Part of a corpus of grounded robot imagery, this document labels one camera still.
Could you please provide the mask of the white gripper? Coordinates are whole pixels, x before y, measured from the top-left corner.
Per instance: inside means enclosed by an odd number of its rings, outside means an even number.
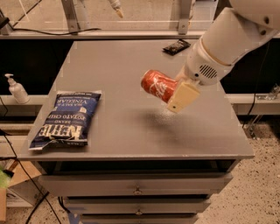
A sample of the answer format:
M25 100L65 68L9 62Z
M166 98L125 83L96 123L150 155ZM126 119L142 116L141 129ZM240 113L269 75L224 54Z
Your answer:
M175 78L182 81L176 86L167 108L173 113L180 112L200 96L198 83L213 85L225 77L233 66L208 52L200 38L188 49L185 64Z

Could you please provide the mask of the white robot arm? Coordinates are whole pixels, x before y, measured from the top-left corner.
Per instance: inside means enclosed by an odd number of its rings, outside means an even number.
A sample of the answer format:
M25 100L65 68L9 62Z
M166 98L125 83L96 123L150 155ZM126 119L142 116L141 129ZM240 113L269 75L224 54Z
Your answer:
M247 53L263 46L280 31L280 0L229 0L209 29L188 50L176 76L178 85L167 108L178 113L231 72Z

